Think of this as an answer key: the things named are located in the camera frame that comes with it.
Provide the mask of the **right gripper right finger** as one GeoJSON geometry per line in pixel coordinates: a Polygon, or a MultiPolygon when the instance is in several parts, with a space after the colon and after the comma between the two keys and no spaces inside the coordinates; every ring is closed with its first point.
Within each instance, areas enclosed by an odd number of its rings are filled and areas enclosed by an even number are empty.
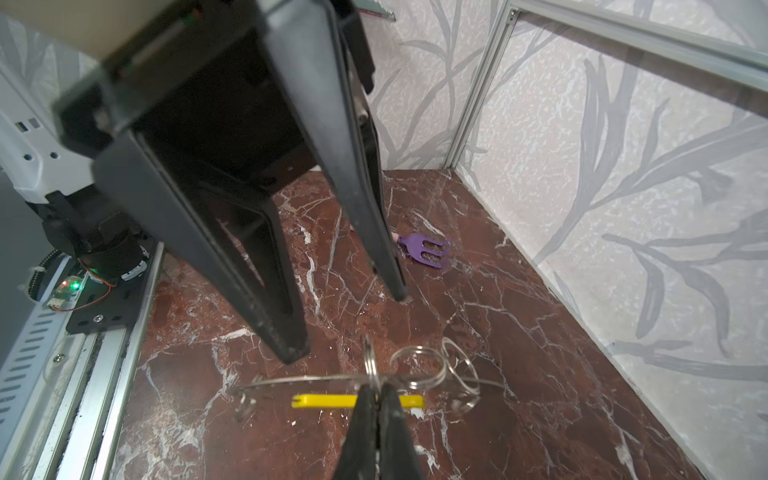
{"type": "Polygon", "coordinates": [[[375,198],[354,110],[347,55],[329,1],[260,1],[265,56],[294,119],[391,296],[408,295],[383,209],[375,198]]]}

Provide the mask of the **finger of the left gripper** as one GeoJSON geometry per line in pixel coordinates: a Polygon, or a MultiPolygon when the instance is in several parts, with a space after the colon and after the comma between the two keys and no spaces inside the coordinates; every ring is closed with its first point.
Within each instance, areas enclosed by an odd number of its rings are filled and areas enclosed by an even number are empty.
{"type": "Polygon", "coordinates": [[[334,471],[333,480],[371,480],[376,478],[378,442],[376,392],[368,385],[358,390],[349,428],[334,471]]]}
{"type": "Polygon", "coordinates": [[[424,478],[397,390],[384,384],[378,401],[380,478],[406,480],[424,478]]]}

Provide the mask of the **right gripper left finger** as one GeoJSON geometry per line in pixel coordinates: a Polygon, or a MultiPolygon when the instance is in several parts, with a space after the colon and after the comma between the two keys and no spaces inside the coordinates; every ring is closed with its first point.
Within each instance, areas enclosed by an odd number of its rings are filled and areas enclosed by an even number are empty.
{"type": "Polygon", "coordinates": [[[310,351],[276,205],[148,134],[119,135],[93,164],[96,186],[203,275],[284,363],[310,351]]]}

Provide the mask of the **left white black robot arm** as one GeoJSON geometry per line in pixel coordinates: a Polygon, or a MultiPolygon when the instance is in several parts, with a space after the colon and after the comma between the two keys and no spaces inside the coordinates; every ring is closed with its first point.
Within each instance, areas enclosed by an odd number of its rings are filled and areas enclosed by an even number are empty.
{"type": "Polygon", "coordinates": [[[97,132],[97,165],[1,72],[1,163],[53,246],[1,370],[5,479],[106,477],[166,251],[205,274],[283,362],[309,353],[273,197],[315,159],[268,80],[207,77],[181,95],[161,133],[97,132]]]}

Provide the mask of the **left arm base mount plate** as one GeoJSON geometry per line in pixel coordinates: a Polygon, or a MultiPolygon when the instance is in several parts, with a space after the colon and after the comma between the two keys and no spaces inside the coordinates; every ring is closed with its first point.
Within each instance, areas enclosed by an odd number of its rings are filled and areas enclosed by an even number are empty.
{"type": "Polygon", "coordinates": [[[68,312],[65,329],[69,334],[91,334],[135,325],[148,292],[157,241],[151,237],[140,238],[139,245],[147,253],[146,269],[127,282],[121,281],[110,293],[106,285],[88,278],[73,311],[68,312]]]}

